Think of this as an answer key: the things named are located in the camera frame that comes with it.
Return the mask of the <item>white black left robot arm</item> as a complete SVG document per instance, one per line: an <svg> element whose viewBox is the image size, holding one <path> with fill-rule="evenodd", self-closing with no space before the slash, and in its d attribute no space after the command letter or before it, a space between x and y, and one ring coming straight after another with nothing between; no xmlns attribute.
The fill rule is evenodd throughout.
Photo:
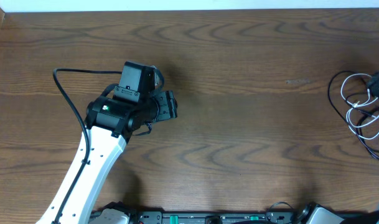
<svg viewBox="0 0 379 224"><path fill-rule="evenodd" d="M39 223L88 223L102 186L117 158L141 126L177 117L172 91L155 66L126 62L119 83L108 85L87 106L82 118L58 81L55 84L73 110L82 129L77 153L52 203Z"/></svg>

